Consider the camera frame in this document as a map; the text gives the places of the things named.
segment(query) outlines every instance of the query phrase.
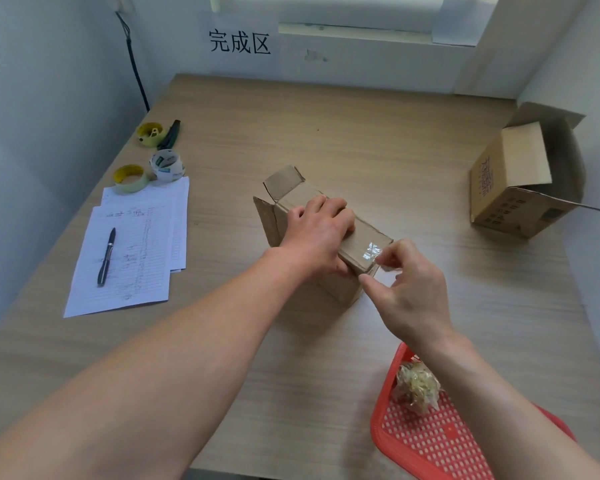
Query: person's right arm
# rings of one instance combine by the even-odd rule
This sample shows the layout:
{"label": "person's right arm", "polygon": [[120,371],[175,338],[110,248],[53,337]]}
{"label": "person's right arm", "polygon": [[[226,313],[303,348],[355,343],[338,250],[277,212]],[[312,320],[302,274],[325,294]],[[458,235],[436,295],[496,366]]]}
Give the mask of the person's right arm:
{"label": "person's right arm", "polygon": [[600,480],[600,464],[453,329],[444,274],[414,243],[392,243],[376,263],[402,273],[391,287],[360,275],[367,295],[387,328],[440,380],[498,480]]}

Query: person's left hand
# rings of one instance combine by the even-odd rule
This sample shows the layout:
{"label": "person's left hand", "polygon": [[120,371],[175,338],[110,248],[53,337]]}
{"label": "person's left hand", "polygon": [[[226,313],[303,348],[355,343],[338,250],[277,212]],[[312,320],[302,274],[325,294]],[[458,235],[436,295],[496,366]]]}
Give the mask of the person's left hand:
{"label": "person's left hand", "polygon": [[356,217],[346,206],[343,198],[319,195],[287,213],[287,232],[280,248],[301,259],[311,276],[352,273],[338,257],[345,234],[355,229]]}

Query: person's left arm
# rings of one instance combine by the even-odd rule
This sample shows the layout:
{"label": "person's left arm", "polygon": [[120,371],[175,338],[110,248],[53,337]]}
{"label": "person's left arm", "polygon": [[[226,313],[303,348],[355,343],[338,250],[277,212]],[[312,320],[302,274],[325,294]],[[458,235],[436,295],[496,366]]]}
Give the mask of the person's left arm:
{"label": "person's left arm", "polygon": [[50,396],[0,437],[0,479],[179,479],[290,295],[316,274],[347,273],[345,206],[320,196],[291,210],[279,248]]}

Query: cable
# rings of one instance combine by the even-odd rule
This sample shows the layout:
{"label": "cable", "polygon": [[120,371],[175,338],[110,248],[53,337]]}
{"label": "cable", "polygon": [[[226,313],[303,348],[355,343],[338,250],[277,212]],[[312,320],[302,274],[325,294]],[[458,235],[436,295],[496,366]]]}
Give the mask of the cable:
{"label": "cable", "polygon": [[140,74],[138,74],[138,67],[136,67],[136,59],[134,57],[134,51],[133,51],[133,49],[131,49],[131,29],[129,28],[128,24],[122,18],[122,15],[120,15],[119,11],[116,12],[116,15],[118,16],[120,23],[122,23],[122,30],[125,31],[125,37],[127,38],[127,49],[129,51],[129,59],[131,59],[131,67],[133,67],[133,69],[134,69],[134,74],[136,75],[136,81],[138,83],[138,87],[140,88],[140,92],[142,93],[142,99],[144,99],[144,106],[146,108],[146,112],[149,112],[149,109],[150,109],[149,101],[146,100],[146,94],[144,93],[144,87],[142,86],[142,81],[140,80]]}

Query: light wood tabletop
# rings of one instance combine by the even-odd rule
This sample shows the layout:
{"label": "light wood tabletop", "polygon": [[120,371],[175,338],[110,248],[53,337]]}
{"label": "light wood tabletop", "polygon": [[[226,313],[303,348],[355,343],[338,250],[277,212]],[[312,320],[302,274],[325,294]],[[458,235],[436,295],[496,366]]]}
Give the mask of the light wood tabletop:
{"label": "light wood tabletop", "polygon": [[[294,164],[382,232],[412,238],[447,275],[456,327],[600,460],[600,353],[558,229],[521,241],[469,224],[468,170],[513,110],[485,98],[176,76],[145,121],[182,120],[174,149],[191,179],[187,268],[171,276],[165,303],[62,318],[92,207],[115,168],[152,154],[132,136],[0,325],[0,432],[253,263],[267,241],[251,197],[267,198],[263,179]],[[398,344],[368,297],[344,310],[305,285],[194,466],[275,479],[410,478],[369,434]]]}

